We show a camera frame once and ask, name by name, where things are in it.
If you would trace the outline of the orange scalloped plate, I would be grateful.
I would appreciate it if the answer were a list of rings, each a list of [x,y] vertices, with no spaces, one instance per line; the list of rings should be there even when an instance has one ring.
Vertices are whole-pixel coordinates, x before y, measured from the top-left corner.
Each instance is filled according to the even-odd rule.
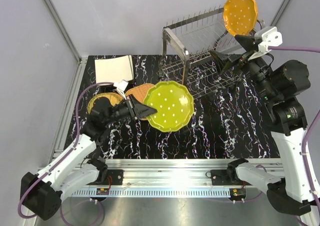
[[[227,0],[224,4],[223,21],[232,36],[248,35],[254,29],[257,18],[256,0]]]

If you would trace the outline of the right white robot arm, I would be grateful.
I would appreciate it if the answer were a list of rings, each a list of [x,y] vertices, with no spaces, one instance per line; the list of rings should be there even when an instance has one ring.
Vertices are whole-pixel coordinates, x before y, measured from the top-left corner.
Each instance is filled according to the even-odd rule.
[[[307,151],[308,137],[313,125],[307,123],[303,106],[297,96],[310,88],[308,67],[289,60],[272,70],[271,65],[258,56],[256,37],[237,35],[243,54],[226,55],[210,51],[217,71],[232,70],[244,74],[262,99],[261,112],[265,124],[278,148],[284,177],[273,176],[253,166],[246,159],[228,164],[226,178],[233,185],[248,183],[263,192],[279,213],[302,216],[320,204],[320,185]]]

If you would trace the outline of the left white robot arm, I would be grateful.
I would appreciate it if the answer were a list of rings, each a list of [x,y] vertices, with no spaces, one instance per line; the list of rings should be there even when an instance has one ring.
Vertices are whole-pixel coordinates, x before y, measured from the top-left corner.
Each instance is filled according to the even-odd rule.
[[[88,183],[101,185],[107,181],[108,167],[99,159],[91,159],[82,169],[74,171],[81,159],[96,150],[96,141],[106,132],[108,125],[127,118],[141,119],[157,110],[140,103],[129,95],[112,106],[108,98],[93,102],[93,107],[82,128],[77,129],[75,140],[51,163],[37,173],[26,173],[21,179],[18,214],[24,219],[22,206],[41,219],[50,219],[72,193]]]

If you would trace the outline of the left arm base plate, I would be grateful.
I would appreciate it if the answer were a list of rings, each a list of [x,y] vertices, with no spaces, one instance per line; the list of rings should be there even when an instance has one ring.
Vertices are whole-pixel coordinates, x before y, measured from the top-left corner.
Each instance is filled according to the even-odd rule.
[[[102,185],[121,186],[124,179],[124,170],[106,170],[101,174],[100,182]]]

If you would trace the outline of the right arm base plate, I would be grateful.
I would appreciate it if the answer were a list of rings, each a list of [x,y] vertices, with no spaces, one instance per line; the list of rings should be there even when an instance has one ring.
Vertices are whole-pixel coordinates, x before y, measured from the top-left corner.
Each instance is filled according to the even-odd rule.
[[[205,175],[210,179],[212,186],[251,186],[248,182],[232,181],[226,170],[210,170]]]

